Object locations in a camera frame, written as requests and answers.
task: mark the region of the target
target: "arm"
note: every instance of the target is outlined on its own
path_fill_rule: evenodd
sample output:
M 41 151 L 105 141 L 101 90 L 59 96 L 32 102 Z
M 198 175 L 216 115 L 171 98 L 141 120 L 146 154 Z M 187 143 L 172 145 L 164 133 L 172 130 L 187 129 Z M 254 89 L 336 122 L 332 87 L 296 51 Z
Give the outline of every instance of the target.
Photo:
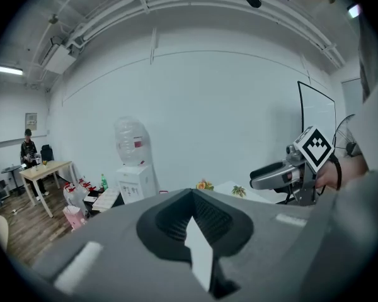
M 363 176 L 367 171 L 367 163 L 362 155 L 352 158 L 339 159 L 341 167 L 341 186 L 345 186 L 350 180 Z M 318 172 L 315 187 L 329 186 L 336 189 L 338 173 L 332 162 L 327 162 Z
M 31 142 L 32 142 L 32 145 L 33 145 L 33 153 L 34 154 L 38 153 L 37 148 L 35 147 L 35 143 L 33 143 L 33 141 L 31 141 Z
M 21 158 L 23 158 L 25 161 L 27 161 L 25 149 L 23 147 L 23 144 L 21 143 Z

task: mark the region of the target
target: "pink bag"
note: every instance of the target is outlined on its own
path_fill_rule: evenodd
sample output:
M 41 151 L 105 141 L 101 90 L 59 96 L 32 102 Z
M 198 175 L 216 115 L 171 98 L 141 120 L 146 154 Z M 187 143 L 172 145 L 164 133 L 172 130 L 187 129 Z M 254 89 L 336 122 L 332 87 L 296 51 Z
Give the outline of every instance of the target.
M 85 224 L 86 219 L 81 211 L 81 208 L 75 206 L 66 206 L 63 209 L 63 214 L 66 216 L 73 229 L 77 229 Z

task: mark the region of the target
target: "white box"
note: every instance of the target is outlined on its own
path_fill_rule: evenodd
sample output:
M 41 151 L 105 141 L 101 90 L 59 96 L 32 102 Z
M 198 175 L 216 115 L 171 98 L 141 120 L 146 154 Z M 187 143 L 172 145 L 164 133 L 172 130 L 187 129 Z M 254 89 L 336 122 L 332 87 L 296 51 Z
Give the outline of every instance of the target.
M 125 204 L 157 194 L 152 165 L 128 167 L 116 171 L 116 181 Z
M 66 49 L 65 46 L 59 46 L 53 56 L 49 59 L 45 69 L 56 74 L 63 74 L 66 69 L 76 61 L 76 59 L 69 54 L 70 50 Z

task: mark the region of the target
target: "chair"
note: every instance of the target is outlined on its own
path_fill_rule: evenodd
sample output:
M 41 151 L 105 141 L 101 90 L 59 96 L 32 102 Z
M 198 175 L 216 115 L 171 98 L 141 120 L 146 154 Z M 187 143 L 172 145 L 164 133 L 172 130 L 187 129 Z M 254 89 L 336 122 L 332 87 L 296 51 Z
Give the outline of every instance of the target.
M 42 158 L 42 161 L 53 160 L 53 150 L 50 148 L 49 144 L 42 145 L 40 156 Z
M 0 216 L 0 246 L 4 251 L 7 250 L 7 243 L 8 243 L 8 222 L 3 216 Z

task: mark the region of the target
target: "fluorescent light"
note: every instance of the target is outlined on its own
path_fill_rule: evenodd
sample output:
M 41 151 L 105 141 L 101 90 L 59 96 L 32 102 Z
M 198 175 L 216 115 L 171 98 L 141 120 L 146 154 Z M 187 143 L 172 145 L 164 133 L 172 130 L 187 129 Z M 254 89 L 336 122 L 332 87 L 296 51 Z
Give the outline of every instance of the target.
M 22 75 L 23 74 L 23 71 L 21 69 L 14 69 L 14 68 L 1 67 L 1 66 L 0 66 L 0 72 L 15 74 L 15 75 Z
M 347 10 L 348 10 L 348 14 L 352 18 L 357 17 L 362 12 L 362 9 L 359 4 L 352 4 L 350 7 L 347 8 Z

